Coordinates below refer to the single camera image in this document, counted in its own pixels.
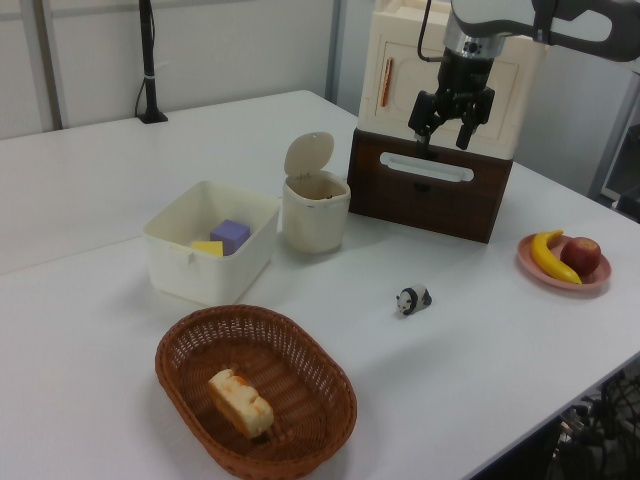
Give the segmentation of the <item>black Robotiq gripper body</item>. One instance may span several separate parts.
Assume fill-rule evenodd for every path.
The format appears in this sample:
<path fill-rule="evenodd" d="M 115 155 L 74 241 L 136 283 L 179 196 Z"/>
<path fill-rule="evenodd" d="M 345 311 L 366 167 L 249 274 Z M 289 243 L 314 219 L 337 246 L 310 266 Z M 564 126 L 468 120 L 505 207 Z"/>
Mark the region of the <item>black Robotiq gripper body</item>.
<path fill-rule="evenodd" d="M 458 119 L 461 97 L 488 88 L 494 59 L 464 57 L 449 48 L 443 58 L 437 76 L 437 110 L 445 120 Z"/>

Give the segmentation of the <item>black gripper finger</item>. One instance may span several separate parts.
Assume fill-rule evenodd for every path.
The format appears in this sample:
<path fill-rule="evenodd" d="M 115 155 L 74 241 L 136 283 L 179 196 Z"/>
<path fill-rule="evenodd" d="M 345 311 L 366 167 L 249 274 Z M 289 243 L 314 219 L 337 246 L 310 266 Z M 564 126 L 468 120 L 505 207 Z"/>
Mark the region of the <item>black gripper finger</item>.
<path fill-rule="evenodd" d="M 434 160 L 437 154 L 430 146 L 433 133 L 445 123 L 437 110 L 438 97 L 420 91 L 410 115 L 408 126 L 414 132 L 417 155 L 425 160 Z"/>
<path fill-rule="evenodd" d="M 466 150 L 477 127 L 488 122 L 494 96 L 493 89 L 484 88 L 482 91 L 464 95 L 459 100 L 459 118 L 462 121 L 456 140 L 456 146 L 459 149 Z"/>

